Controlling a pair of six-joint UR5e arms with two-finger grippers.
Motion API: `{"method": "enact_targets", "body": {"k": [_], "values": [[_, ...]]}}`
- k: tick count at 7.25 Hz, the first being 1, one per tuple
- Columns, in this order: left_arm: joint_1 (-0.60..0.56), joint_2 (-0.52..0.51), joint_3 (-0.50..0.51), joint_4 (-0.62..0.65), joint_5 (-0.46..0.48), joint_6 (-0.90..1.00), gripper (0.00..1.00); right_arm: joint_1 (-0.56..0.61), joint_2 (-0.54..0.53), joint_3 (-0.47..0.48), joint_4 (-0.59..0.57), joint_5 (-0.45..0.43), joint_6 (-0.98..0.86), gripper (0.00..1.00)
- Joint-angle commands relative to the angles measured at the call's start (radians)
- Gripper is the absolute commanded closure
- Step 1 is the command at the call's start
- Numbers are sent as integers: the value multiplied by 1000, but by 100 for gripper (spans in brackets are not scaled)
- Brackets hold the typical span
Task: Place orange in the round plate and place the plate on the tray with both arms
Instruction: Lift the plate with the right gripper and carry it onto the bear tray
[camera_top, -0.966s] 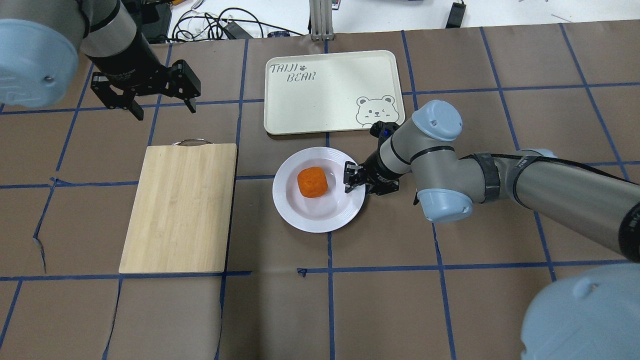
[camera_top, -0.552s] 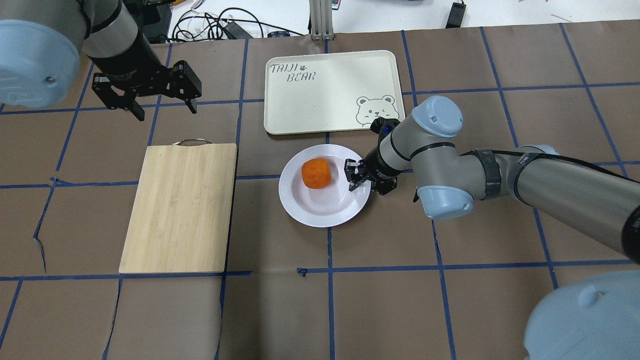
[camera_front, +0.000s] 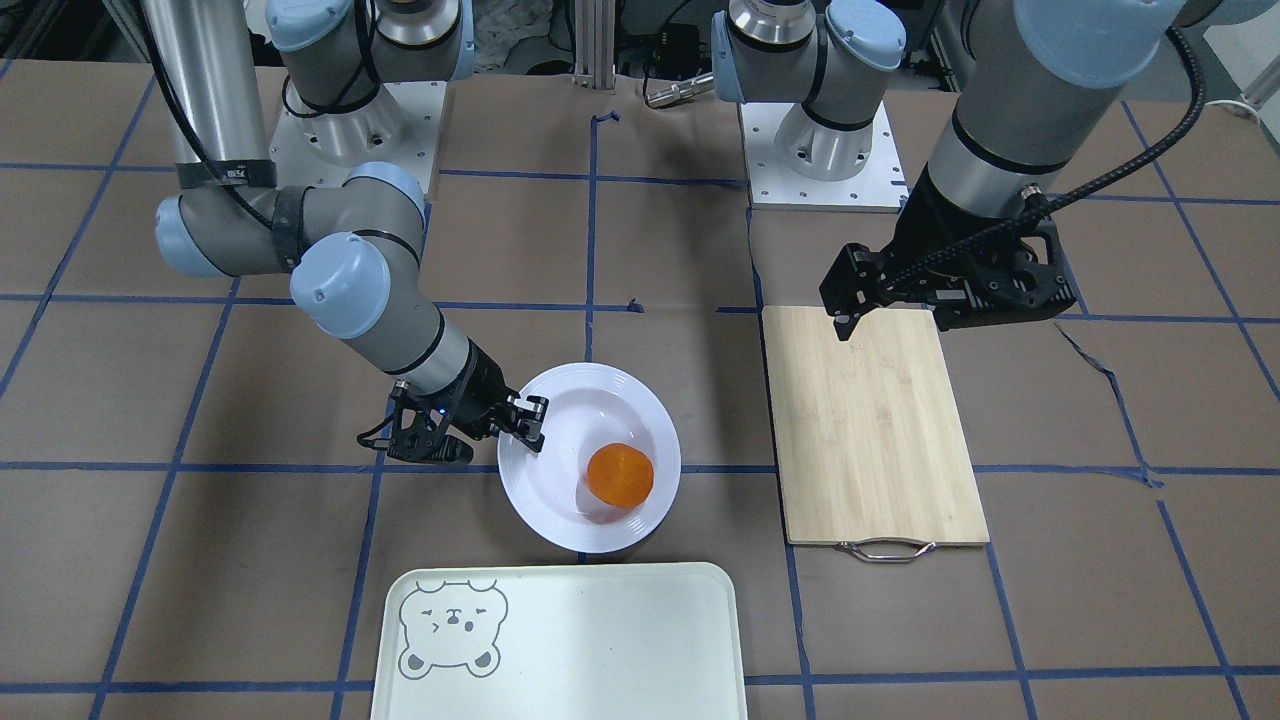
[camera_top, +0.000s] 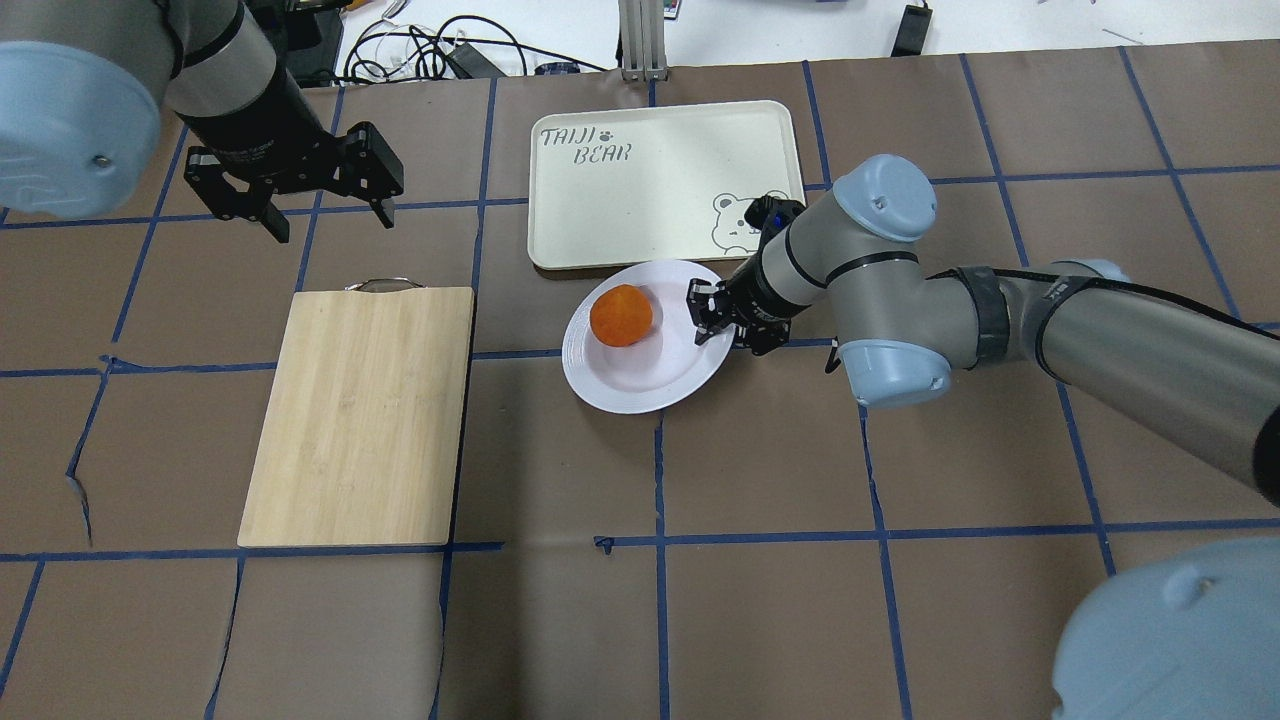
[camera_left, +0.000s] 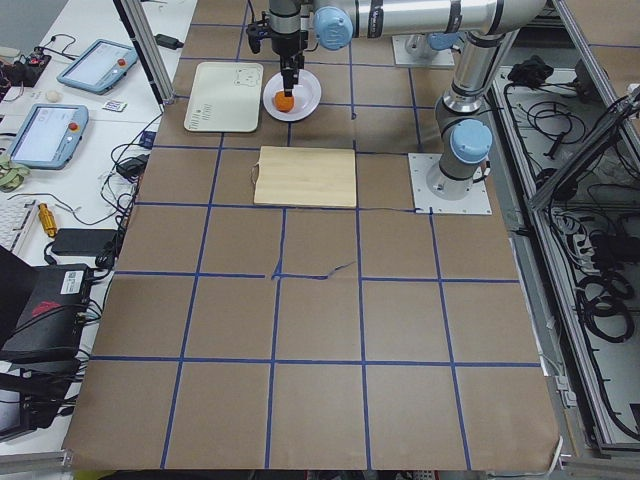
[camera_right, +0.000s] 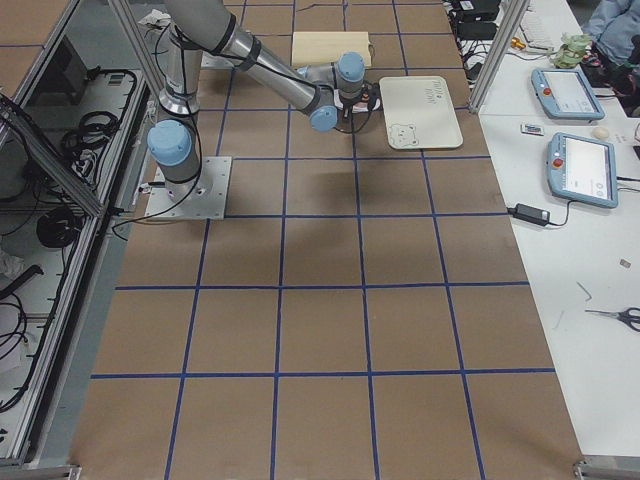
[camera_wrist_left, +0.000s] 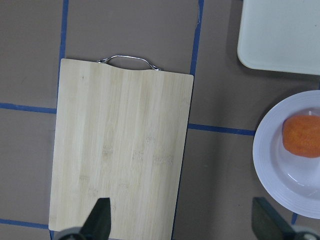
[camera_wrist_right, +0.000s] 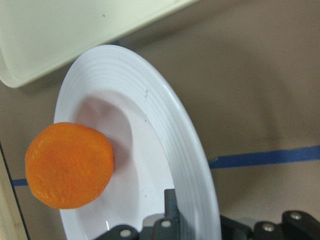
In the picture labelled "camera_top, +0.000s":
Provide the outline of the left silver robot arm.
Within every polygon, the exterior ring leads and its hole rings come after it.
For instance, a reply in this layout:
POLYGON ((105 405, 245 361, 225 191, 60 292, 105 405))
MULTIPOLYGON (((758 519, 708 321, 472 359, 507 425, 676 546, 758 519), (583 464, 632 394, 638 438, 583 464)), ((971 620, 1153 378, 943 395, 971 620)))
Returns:
POLYGON ((183 177, 214 217, 284 243, 275 197, 323 191, 393 227, 402 160, 369 122, 332 133, 242 1, 5 1, 1 20, 4 208, 118 209, 169 109, 197 140, 183 177))

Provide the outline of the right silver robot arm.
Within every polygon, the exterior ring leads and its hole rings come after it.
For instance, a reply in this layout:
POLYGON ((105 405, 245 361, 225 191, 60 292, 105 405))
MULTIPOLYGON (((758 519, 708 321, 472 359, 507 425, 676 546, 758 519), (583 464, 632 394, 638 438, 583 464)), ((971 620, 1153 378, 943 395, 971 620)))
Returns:
MULTIPOLYGON (((762 196, 756 251, 690 281, 696 343, 733 331, 768 354, 820 296, 828 370, 863 407, 943 395, 957 369, 1025 360, 1277 502, 1277 338, 1112 263, 927 275, 915 245, 937 199, 905 158, 878 155, 810 206, 762 196)), ((1275 719, 1277 539, 1201 546, 1120 571, 1070 616, 1052 674, 1056 719, 1275 719)))

